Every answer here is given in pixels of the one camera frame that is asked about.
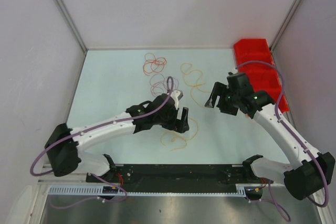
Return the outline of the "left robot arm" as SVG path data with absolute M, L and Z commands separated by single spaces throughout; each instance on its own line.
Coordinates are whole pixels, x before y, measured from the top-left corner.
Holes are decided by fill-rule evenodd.
M 178 92 L 163 94 L 90 126 L 69 128 L 65 123 L 57 125 L 45 144 L 53 174 L 63 177 L 73 172 L 91 173 L 105 182 L 112 181 L 116 175 L 112 158 L 86 150 L 116 137 L 150 130 L 155 125 L 185 133 L 190 129 L 188 108 L 179 109 L 180 97 Z

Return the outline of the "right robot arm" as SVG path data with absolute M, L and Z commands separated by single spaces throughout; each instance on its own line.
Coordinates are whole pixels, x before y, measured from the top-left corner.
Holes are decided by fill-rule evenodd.
M 273 98 L 265 91 L 255 91 L 248 76 L 239 72 L 227 77 L 227 84 L 215 82 L 205 107 L 218 107 L 220 112 L 247 114 L 272 137 L 283 151 L 288 163 L 254 155 L 243 161 L 242 176 L 249 183 L 259 178 L 285 185 L 297 200 L 310 197 L 317 191 L 328 189 L 335 158 L 321 153 L 308 143 L 281 114 Z

